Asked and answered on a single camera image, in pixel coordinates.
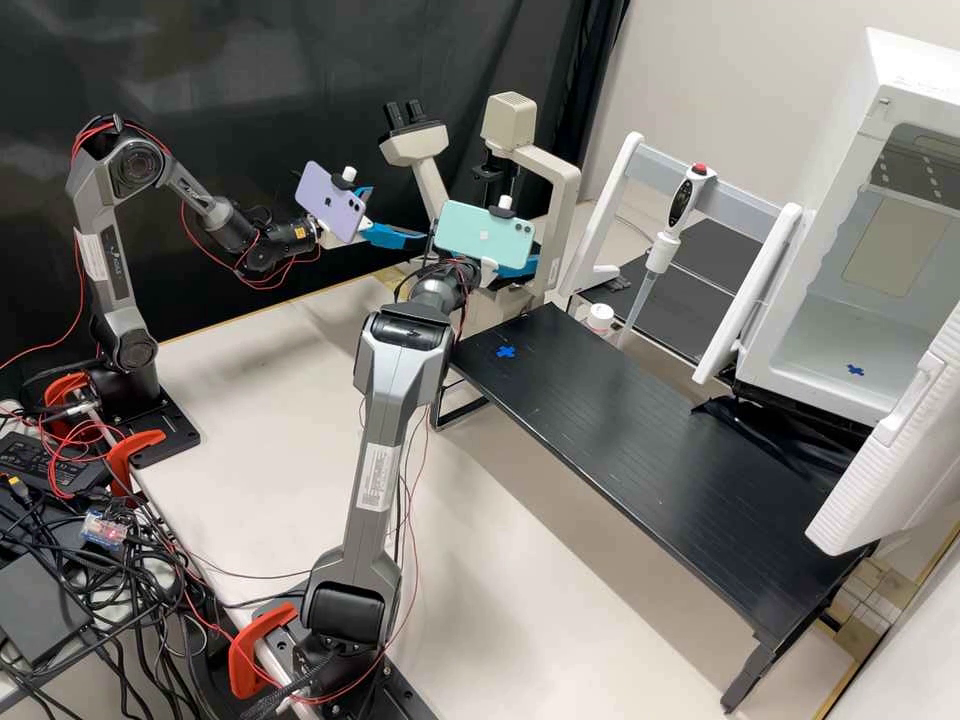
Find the white cap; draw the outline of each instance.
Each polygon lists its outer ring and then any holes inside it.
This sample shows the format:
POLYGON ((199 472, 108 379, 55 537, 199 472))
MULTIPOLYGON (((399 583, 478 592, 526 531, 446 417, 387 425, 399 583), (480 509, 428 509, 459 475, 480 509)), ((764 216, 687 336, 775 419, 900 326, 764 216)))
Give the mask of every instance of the white cap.
POLYGON ((587 314, 587 327, 594 332, 604 332, 613 325, 613 308, 606 303, 594 303, 587 314))

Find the white wall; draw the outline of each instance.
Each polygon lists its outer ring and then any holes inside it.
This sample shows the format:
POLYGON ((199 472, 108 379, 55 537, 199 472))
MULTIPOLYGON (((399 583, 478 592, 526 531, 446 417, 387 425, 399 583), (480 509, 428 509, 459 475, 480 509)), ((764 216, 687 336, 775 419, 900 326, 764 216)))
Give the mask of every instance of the white wall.
POLYGON ((960 707, 960 550, 954 546, 830 713, 952 720, 960 707))
POLYGON ((791 199, 836 76, 867 25, 960 48, 957 0, 634 0, 584 167, 595 198, 623 138, 791 199))

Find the robotic arm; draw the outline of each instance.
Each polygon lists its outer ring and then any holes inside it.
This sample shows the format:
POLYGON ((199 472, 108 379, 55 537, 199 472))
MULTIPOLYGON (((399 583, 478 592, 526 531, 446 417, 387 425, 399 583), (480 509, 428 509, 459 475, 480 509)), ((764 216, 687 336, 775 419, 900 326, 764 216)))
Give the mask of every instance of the robotic arm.
POLYGON ((146 129, 117 115, 92 120, 78 135, 66 192, 76 212, 77 242, 89 278, 91 332, 110 371, 100 374, 106 391, 102 400, 106 406, 116 395, 113 410, 119 414, 123 406, 149 402, 159 394, 153 365, 157 342, 134 299, 115 215, 119 205, 149 187, 167 187, 189 205, 207 234, 242 258, 238 272, 267 272, 317 244, 318 228, 309 215, 261 231, 227 198, 208 192, 146 129))
POLYGON ((297 651, 301 669, 326 663, 331 652, 345 658, 327 665, 326 688, 369 666, 396 621, 401 574, 384 543, 404 438, 446 374, 455 335, 449 315, 480 282, 473 260, 426 270, 407 302, 370 314, 360 335, 353 384, 366 396, 367 419, 346 531, 343 544, 314 564, 300 610, 310 631, 297 651))

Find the red clamp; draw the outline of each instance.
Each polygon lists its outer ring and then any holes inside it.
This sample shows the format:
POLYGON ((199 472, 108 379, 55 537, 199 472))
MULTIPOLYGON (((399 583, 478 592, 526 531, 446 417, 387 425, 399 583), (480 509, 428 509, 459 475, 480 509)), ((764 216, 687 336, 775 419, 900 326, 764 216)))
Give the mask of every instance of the red clamp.
MULTIPOLYGON (((63 398, 67 393, 86 387, 89 382, 90 378, 87 377, 85 372, 70 373, 69 375, 58 377, 47 385, 47 389, 43 391, 43 404, 47 407, 57 405, 63 402, 63 398)), ((64 420, 54 420, 50 423, 50 430, 53 431, 55 436, 64 438, 67 436, 67 433, 70 432, 70 424, 64 420)), ((96 430, 92 430, 90 433, 82 430, 75 435, 74 438, 78 441, 93 441, 98 436, 99 433, 96 430)))
POLYGON ((227 651, 227 671, 230 675, 230 690, 241 700, 246 700, 263 690, 267 683, 257 673, 253 658, 253 645, 263 640, 268 633, 286 625, 297 616, 293 603, 283 603, 254 619, 230 643, 227 651))
POLYGON ((43 404, 56 405, 63 400, 63 396, 68 392, 79 390, 86 386, 87 382, 88 379, 85 372, 70 373, 69 375, 59 377, 47 385, 47 389, 43 391, 43 404))
POLYGON ((135 455, 145 447, 162 443, 166 439, 167 434, 163 430, 144 430, 124 438, 110 448, 110 452, 107 453, 107 465, 113 471, 110 490, 114 497, 129 495, 128 488, 133 487, 130 482, 130 456, 135 455))

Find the black backdrop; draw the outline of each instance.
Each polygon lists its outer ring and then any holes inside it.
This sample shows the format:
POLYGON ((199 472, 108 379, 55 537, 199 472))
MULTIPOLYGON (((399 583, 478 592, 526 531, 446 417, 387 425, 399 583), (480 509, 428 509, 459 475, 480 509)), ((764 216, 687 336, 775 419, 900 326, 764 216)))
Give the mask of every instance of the black backdrop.
MULTIPOLYGON (((376 186, 368 215, 425 229, 412 174, 377 148, 386 100, 418 97, 447 123, 440 172, 477 201, 489 94, 537 101, 537 142, 582 160, 623 0, 9 0, 0 3, 0 362, 56 338, 76 311, 70 143, 96 113, 153 130, 210 190, 296 215, 295 171, 351 164, 376 186)), ((546 207, 525 181, 520 212, 546 207)), ((138 304, 165 339, 398 261, 366 244, 327 253, 255 293, 184 238, 178 202, 148 192, 119 210, 138 304)), ((86 320, 54 350, 0 374, 0 395, 92 352, 86 320)))

